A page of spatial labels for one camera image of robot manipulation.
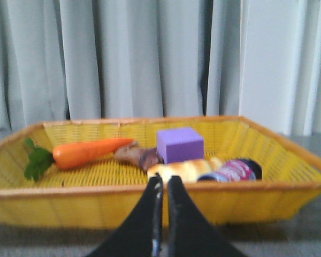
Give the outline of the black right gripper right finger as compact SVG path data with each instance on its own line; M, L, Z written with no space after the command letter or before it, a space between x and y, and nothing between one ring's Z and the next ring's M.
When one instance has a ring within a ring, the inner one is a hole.
M179 176L167 184L168 256L246 256L218 233L189 196Z

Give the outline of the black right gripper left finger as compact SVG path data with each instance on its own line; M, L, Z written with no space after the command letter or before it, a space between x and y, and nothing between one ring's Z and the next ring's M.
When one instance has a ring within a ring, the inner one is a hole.
M161 252L163 180L151 177L123 223L88 256L159 256Z

